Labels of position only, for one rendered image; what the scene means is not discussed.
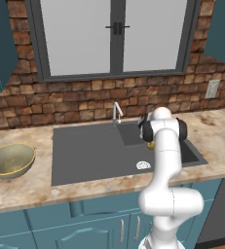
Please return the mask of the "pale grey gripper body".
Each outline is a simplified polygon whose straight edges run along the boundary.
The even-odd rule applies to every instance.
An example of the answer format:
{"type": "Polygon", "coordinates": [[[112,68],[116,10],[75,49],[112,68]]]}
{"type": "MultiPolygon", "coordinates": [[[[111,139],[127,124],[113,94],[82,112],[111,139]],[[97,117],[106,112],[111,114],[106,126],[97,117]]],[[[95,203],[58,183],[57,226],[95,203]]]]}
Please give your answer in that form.
{"type": "Polygon", "coordinates": [[[148,119],[148,114],[144,114],[144,115],[140,116],[138,123],[137,123],[138,128],[141,128],[142,124],[147,122],[147,119],[148,119]]]}

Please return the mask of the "white round sink drain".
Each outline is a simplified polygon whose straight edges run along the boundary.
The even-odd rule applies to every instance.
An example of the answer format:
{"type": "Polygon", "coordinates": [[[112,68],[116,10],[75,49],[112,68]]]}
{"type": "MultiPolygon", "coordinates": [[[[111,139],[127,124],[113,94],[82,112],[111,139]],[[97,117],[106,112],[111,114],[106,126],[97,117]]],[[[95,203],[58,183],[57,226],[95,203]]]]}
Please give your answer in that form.
{"type": "Polygon", "coordinates": [[[147,161],[139,161],[137,164],[136,164],[136,168],[138,170],[141,170],[141,169],[148,169],[151,167],[151,164],[147,161]]]}

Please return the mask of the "dark grey sink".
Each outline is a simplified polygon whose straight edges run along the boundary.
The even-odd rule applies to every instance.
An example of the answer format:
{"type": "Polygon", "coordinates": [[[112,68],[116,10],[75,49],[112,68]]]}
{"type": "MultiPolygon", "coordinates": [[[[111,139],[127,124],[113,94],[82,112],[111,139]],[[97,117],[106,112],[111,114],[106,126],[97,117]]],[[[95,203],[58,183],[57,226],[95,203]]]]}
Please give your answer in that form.
{"type": "Polygon", "coordinates": [[[154,152],[139,137],[137,122],[54,130],[54,186],[147,173],[154,167],[154,152]],[[151,167],[138,170],[139,161],[147,161],[151,167]]]}

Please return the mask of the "olive bowl with yellow rim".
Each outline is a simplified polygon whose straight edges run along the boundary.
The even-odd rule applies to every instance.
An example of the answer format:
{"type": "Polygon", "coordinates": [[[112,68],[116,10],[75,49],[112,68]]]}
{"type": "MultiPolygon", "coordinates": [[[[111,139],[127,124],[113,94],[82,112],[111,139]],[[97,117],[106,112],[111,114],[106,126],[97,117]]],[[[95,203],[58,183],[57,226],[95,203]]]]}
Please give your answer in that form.
{"type": "Polygon", "coordinates": [[[25,174],[36,159],[35,149],[24,143],[0,147],[0,179],[15,179],[25,174]]]}

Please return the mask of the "silver tap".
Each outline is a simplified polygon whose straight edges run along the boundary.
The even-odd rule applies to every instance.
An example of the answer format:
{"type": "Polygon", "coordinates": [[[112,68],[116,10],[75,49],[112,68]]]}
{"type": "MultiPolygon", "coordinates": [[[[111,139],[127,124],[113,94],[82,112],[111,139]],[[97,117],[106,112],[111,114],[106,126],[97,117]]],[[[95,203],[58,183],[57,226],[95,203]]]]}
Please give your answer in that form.
{"type": "Polygon", "coordinates": [[[124,113],[117,101],[113,105],[113,125],[117,125],[121,122],[121,118],[124,116],[124,113]]]}

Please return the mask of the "grey framed window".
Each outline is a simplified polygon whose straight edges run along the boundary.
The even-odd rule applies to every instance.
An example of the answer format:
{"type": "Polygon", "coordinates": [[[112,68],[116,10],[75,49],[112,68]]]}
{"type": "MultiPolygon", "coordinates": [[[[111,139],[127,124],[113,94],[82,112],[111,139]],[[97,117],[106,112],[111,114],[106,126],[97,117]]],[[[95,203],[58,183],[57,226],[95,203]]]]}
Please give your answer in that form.
{"type": "Polygon", "coordinates": [[[24,0],[42,82],[184,74],[201,0],[24,0]]]}

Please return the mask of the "dark grey dishwasher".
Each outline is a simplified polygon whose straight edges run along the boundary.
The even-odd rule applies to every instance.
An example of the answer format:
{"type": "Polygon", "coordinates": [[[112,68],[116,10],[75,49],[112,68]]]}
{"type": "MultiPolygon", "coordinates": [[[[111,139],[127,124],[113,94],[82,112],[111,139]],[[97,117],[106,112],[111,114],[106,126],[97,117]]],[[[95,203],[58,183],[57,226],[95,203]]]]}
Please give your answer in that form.
{"type": "Polygon", "coordinates": [[[223,245],[225,245],[225,178],[210,208],[195,249],[211,249],[223,245]]]}

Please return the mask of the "pale grey wall socket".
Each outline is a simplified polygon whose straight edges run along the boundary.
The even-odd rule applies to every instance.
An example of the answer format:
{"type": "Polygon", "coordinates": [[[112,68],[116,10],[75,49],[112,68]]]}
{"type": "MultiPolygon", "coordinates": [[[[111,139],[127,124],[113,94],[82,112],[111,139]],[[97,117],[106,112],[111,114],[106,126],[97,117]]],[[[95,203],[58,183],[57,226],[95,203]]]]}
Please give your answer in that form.
{"type": "Polygon", "coordinates": [[[210,80],[208,82],[205,99],[214,98],[216,96],[219,83],[219,80],[210,80]]]}

